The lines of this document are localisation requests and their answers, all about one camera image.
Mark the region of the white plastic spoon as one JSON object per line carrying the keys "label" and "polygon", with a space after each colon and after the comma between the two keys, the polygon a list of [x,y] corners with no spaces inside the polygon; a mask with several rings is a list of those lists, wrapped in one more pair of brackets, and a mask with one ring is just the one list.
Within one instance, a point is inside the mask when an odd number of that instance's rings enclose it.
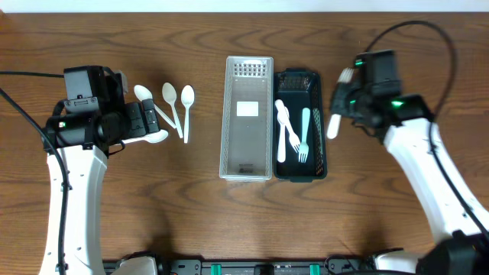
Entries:
{"label": "white plastic spoon", "polygon": [[286,120],[288,119],[287,110],[281,99],[275,101],[277,108],[277,121],[279,123],[279,138],[277,144],[277,161],[283,163],[286,160]]}

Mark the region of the white plastic fork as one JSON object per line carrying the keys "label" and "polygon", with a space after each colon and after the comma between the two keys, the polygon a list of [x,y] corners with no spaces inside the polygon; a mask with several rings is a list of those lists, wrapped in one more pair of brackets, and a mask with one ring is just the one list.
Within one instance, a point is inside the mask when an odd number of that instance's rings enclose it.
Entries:
{"label": "white plastic fork", "polygon": [[337,137],[342,116],[347,114],[346,99],[351,90],[351,79],[354,75],[352,68],[345,68],[340,74],[330,100],[330,119],[326,132],[329,140]]}
{"label": "white plastic fork", "polygon": [[300,139],[299,137],[297,136],[297,134],[295,133],[295,131],[293,130],[293,127],[290,123],[290,113],[289,113],[289,110],[287,107],[284,108],[285,112],[286,112],[286,122],[285,122],[285,126],[286,126],[286,129],[288,130],[289,132],[289,142],[290,142],[290,145],[292,146],[292,148],[294,149],[294,151],[296,153],[299,153],[299,150],[300,150]]}

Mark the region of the pale green plastic fork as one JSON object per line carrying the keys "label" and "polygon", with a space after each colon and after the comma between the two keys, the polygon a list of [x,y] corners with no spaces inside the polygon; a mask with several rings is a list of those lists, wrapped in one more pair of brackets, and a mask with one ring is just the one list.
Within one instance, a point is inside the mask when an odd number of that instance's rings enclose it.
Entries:
{"label": "pale green plastic fork", "polygon": [[309,154],[309,145],[307,144],[307,136],[309,132],[311,110],[309,108],[303,108],[302,110],[302,130],[301,130],[301,143],[299,148],[298,160],[300,163],[305,163]]}

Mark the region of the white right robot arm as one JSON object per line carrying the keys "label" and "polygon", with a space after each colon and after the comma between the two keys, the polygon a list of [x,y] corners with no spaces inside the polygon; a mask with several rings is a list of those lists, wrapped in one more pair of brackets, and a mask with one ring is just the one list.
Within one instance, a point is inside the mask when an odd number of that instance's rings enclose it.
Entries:
{"label": "white right robot arm", "polygon": [[434,248],[425,255],[404,250],[373,257],[379,274],[486,274],[488,211],[474,197],[445,148],[431,111],[420,95],[375,96],[349,83],[337,85],[327,136],[342,118],[374,129],[409,180],[427,217]]}

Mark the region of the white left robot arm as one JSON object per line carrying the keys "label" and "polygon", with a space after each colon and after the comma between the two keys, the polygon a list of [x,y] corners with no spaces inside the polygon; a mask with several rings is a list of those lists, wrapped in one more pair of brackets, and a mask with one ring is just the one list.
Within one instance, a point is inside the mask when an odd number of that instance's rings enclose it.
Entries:
{"label": "white left robot arm", "polygon": [[57,104],[41,137],[50,174],[50,208],[40,273],[105,273],[99,229],[110,148],[159,143],[166,137],[150,99],[98,108],[67,100]]}

